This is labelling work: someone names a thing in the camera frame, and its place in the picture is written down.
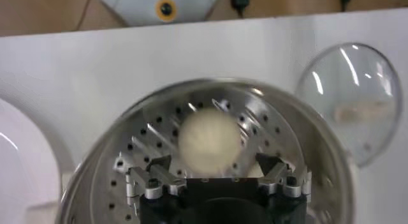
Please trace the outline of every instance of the transparent lid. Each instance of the transparent lid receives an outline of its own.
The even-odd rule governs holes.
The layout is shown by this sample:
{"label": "transparent lid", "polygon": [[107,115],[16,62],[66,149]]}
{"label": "transparent lid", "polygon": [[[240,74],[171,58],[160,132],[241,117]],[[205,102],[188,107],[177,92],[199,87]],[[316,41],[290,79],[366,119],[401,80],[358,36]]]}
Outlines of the transparent lid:
{"label": "transparent lid", "polygon": [[390,62],[356,43],[318,55],[303,73],[296,96],[325,119],[360,166],[387,147],[402,105]]}

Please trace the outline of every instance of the metal bowl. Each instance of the metal bowl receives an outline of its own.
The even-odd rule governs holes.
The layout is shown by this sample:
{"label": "metal bowl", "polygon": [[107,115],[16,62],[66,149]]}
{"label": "metal bowl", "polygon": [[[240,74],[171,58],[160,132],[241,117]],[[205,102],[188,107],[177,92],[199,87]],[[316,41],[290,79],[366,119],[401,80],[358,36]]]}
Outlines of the metal bowl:
{"label": "metal bowl", "polygon": [[246,176],[253,154],[280,156],[313,173],[310,223],[354,223],[354,163],[319,115],[290,94],[250,80],[183,82],[142,99],[115,122],[79,166],[65,192],[56,223],[138,223],[126,203],[125,179],[114,171],[118,154],[144,168],[152,158],[172,155],[170,172],[199,177],[180,160],[178,129],[201,108],[236,117],[242,153],[218,177]]}

